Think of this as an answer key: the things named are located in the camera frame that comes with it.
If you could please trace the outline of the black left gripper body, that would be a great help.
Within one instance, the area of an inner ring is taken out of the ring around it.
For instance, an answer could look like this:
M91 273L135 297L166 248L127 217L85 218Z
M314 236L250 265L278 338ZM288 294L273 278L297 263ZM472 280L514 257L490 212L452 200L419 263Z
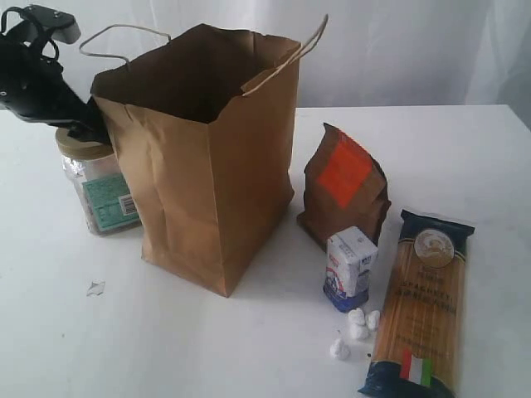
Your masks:
M1 106L19 119L45 124L87 124L87 105L63 79L59 49L40 47L32 24L17 24L1 35Z

